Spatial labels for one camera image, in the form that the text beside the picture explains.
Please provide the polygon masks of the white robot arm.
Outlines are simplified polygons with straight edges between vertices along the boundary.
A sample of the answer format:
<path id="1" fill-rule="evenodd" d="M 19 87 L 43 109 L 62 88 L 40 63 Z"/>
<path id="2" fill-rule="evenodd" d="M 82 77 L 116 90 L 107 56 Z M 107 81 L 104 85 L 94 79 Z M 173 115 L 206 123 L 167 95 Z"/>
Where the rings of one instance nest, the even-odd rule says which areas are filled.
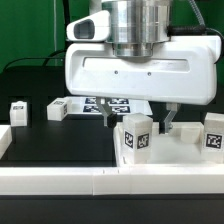
<path id="1" fill-rule="evenodd" d="M 94 96 L 106 126 L 116 125 L 111 98 L 164 102 L 162 133 L 182 104 L 214 99 L 224 37 L 203 23 L 172 26 L 172 2 L 101 0 L 100 11 L 67 26 L 66 87 Z"/>

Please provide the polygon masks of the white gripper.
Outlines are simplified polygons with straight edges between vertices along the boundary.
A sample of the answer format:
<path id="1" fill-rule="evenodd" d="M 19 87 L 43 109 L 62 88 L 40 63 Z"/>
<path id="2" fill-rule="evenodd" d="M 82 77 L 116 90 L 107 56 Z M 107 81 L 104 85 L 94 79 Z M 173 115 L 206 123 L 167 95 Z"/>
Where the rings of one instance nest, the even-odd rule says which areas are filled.
<path id="1" fill-rule="evenodd" d="M 168 134 L 181 104 L 206 105 L 214 99 L 220 54 L 217 36 L 172 37 L 155 45 L 151 57 L 141 58 L 119 58 L 106 43 L 74 43 L 66 53 L 66 87 L 73 95 L 97 97 L 108 128 L 117 123 L 108 98 L 166 102 L 159 133 Z"/>

